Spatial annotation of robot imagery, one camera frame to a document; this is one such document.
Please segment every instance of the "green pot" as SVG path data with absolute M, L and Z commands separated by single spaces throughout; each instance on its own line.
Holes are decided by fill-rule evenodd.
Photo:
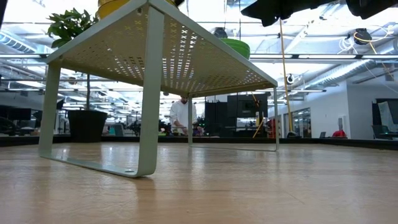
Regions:
M 232 49 L 234 49 L 244 58 L 246 59 L 250 58 L 250 46 L 247 43 L 240 40 L 227 39 L 227 38 L 221 38 L 220 40 L 222 40 L 226 45 L 230 46 Z

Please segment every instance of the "green leaves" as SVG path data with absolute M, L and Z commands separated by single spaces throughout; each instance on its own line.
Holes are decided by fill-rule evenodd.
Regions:
M 79 13 L 75 8 L 66 10 L 64 14 L 53 13 L 48 19 L 53 21 L 47 31 L 49 37 L 60 37 L 52 43 L 52 48 L 63 46 L 98 22 L 98 19 L 91 18 L 86 10 Z

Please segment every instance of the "potted plant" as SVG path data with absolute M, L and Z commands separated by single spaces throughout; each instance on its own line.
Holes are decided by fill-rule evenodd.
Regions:
M 52 24 L 48 34 L 59 36 L 52 43 L 52 48 L 61 47 L 79 34 L 90 28 L 98 20 L 84 10 L 65 11 L 64 14 L 53 13 L 49 19 Z M 90 110 L 90 74 L 87 74 L 87 95 L 85 110 L 68 111 L 70 135 L 73 142 L 100 142 L 107 113 Z

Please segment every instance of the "office chair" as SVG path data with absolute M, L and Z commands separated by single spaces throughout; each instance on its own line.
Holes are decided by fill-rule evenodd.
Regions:
M 382 134 L 390 133 L 390 130 L 385 125 L 372 125 L 373 136 L 375 139 L 387 139 L 392 140 L 392 137 L 383 136 Z

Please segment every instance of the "ductwork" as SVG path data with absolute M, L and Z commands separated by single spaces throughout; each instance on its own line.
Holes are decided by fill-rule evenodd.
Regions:
M 381 55 L 398 54 L 398 38 L 395 38 L 394 40 L 378 47 L 377 53 Z M 363 73 L 367 69 L 375 68 L 376 66 L 376 61 L 372 59 L 360 60 L 347 65 L 340 65 L 309 81 L 305 85 L 305 89 L 313 88 L 318 85 L 327 86 L 335 84 L 346 80 L 347 78 L 353 77 L 354 75 L 357 75 L 359 73 Z
M 11 34 L 7 34 L 4 31 L 0 32 L 0 43 L 12 47 L 22 53 L 32 54 L 36 52 L 36 49 L 32 46 L 29 46 L 17 38 L 13 37 Z
M 18 71 L 13 70 L 12 67 L 0 67 L 0 75 L 7 78 L 26 78 L 26 75 L 21 75 Z

